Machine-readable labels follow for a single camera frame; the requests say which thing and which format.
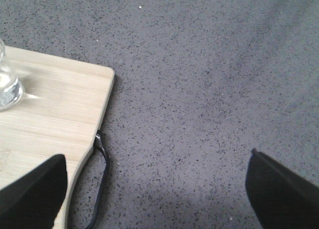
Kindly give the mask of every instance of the gray speckled countertop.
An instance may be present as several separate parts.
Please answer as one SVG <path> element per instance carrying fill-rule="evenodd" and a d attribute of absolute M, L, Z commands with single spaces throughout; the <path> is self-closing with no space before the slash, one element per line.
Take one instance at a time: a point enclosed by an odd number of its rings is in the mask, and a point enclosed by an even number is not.
<path fill-rule="evenodd" d="M 318 0 L 0 0 L 7 45 L 112 67 L 97 229 L 260 229 L 258 148 L 319 185 Z M 84 228 L 102 173 L 79 179 Z"/>

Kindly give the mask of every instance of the wood grain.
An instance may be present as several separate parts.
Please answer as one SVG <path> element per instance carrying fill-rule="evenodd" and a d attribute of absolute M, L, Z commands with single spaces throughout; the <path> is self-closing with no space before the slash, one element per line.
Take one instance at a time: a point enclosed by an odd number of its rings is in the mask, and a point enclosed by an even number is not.
<path fill-rule="evenodd" d="M 66 157 L 68 192 L 54 229 L 65 229 L 76 179 L 92 153 L 114 81 L 111 68 L 6 47 L 26 94 L 0 112 L 0 189 L 50 156 Z"/>

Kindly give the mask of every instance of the drinking glass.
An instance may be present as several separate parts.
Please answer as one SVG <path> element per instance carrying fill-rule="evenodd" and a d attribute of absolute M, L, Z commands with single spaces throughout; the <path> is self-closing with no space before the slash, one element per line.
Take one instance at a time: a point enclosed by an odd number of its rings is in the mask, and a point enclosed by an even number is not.
<path fill-rule="evenodd" d="M 16 105 L 23 96 L 24 88 L 5 59 L 4 43 L 0 39 L 0 111 Z"/>

